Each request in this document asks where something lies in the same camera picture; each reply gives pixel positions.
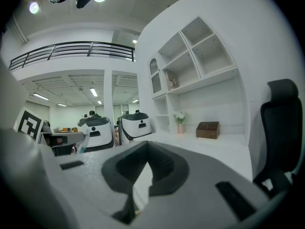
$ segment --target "black railing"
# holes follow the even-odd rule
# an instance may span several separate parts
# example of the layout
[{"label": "black railing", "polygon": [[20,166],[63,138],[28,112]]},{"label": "black railing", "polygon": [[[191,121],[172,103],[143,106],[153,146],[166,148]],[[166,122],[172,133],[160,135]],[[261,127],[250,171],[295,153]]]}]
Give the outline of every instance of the black railing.
[{"label": "black railing", "polygon": [[108,42],[63,42],[38,48],[10,61],[10,70],[23,68],[39,60],[66,55],[109,56],[134,61],[134,48]]}]

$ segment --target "white desk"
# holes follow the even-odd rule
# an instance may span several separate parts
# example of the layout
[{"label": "white desk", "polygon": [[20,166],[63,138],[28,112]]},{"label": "white desk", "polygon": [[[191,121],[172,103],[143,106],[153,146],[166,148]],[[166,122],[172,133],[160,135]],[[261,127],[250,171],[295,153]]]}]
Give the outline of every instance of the white desk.
[{"label": "white desk", "polygon": [[196,138],[189,134],[172,135],[163,132],[135,138],[135,141],[145,140],[165,143],[213,157],[249,181],[252,182],[253,180],[249,148],[245,145],[238,144],[238,142],[230,142],[221,136],[217,140],[213,140]]}]

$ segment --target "brown box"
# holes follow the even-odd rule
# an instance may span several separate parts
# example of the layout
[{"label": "brown box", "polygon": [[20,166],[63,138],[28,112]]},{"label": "brown box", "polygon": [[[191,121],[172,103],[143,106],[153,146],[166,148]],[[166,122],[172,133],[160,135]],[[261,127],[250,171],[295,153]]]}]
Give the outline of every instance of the brown box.
[{"label": "brown box", "polygon": [[217,139],[219,135],[219,122],[200,122],[196,129],[196,137]]}]

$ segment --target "black office chair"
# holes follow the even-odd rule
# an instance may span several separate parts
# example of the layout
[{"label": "black office chair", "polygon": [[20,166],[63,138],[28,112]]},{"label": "black office chair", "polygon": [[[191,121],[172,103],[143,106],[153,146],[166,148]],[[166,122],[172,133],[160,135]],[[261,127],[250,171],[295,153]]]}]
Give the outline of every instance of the black office chair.
[{"label": "black office chair", "polygon": [[[282,79],[267,84],[271,89],[271,101],[261,107],[267,159],[254,182],[273,197],[290,187],[284,173],[295,169],[301,155],[303,115],[298,89],[292,80]],[[272,182],[271,191],[262,185],[267,179]]]},{"label": "black office chair", "polygon": [[55,156],[70,155],[72,153],[73,146],[75,146],[75,144],[53,146],[52,151]]}]

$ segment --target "flower vase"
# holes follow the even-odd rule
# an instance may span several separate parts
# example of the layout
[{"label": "flower vase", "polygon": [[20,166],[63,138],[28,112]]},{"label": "flower vase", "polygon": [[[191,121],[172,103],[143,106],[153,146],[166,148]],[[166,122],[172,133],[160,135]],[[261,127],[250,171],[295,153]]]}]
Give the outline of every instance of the flower vase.
[{"label": "flower vase", "polygon": [[179,123],[178,124],[178,134],[183,134],[184,133],[184,124]]}]

